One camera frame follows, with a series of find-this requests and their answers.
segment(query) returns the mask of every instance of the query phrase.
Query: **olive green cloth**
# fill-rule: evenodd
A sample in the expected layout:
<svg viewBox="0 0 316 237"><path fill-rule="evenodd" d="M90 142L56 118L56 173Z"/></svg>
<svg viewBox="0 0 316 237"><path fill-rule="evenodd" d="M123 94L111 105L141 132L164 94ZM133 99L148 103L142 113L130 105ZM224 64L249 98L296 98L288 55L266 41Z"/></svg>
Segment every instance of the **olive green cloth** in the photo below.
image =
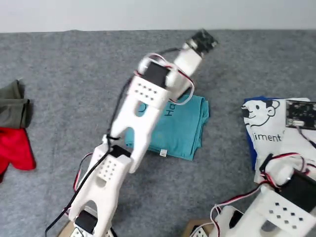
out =
<svg viewBox="0 0 316 237"><path fill-rule="evenodd" d="M29 102L22 98L17 80L0 89L0 127L26 127Z"/></svg>

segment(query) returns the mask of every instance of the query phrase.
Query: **white t-shirt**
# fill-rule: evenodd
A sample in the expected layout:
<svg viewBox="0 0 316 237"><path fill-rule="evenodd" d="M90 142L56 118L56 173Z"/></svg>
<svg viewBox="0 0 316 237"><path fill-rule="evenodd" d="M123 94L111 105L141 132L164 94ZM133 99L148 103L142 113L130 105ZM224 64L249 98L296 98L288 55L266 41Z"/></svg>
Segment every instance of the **white t-shirt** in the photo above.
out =
<svg viewBox="0 0 316 237"><path fill-rule="evenodd" d="M310 101L308 98L291 100ZM266 157L297 152L305 159L316 159L316 149L306 141L295 128L285 127L285 99L250 100L242 106L244 123L257 152L255 182L260 182L259 167ZM316 141L315 130L304 130L304 134Z"/></svg>

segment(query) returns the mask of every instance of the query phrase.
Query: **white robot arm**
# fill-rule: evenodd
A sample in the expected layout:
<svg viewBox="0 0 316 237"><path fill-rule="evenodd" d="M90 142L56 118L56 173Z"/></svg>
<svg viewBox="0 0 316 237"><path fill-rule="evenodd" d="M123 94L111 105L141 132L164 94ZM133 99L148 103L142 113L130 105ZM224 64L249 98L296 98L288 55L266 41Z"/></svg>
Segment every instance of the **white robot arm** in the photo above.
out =
<svg viewBox="0 0 316 237"><path fill-rule="evenodd" d="M312 214L316 206L316 181L307 174L308 169L296 162L291 162L301 156L288 153L273 157L268 156L260 167L267 178L253 191L236 196L221 204L215 205L210 213L214 224L209 237L303 237L316 224ZM255 194L259 195L245 213L240 212L229 204ZM225 206L222 212L213 219L216 208ZM270 231L263 226L274 225Z"/></svg>
<svg viewBox="0 0 316 237"><path fill-rule="evenodd" d="M76 227L71 237L106 236L112 225L122 183L127 173L134 173L139 167L166 103L177 100L190 87L192 96L194 83L189 77L216 44L217 41L202 30L186 41L174 63L155 53L145 56L140 62L110 134L105 135L103 143L95 148L77 196L67 207L69 219ZM136 112L142 103L147 104L147 109L139 117ZM109 142L128 127L134 130L132 153L117 145L111 146ZM96 212L86 207L89 201L96 204Z"/></svg>

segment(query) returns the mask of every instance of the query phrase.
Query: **cartoon character face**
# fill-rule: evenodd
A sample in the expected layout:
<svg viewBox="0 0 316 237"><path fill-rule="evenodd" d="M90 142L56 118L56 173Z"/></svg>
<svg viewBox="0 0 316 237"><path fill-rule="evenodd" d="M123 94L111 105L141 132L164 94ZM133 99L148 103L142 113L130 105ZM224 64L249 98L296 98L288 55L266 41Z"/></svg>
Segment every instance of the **cartoon character face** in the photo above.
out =
<svg viewBox="0 0 316 237"><path fill-rule="evenodd" d="M241 107L246 125L262 126L271 117L276 115L276 109L280 106L277 100L252 100L247 101Z"/></svg>

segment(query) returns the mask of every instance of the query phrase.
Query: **teal t-shirt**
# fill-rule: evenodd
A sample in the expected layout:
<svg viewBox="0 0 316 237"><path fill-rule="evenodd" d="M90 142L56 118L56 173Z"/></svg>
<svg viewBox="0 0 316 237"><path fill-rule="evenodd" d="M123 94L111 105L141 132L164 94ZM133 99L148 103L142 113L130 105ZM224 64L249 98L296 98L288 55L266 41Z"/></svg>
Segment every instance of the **teal t-shirt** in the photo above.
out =
<svg viewBox="0 0 316 237"><path fill-rule="evenodd" d="M139 115L146 112L147 105L142 104ZM167 150L167 155L193 160L197 148L202 146L203 125L209 118L209 105L204 97L193 96L185 105L168 102L160 120L152 133L148 150L160 152ZM128 147L134 145L134 132L129 128L125 134Z"/></svg>

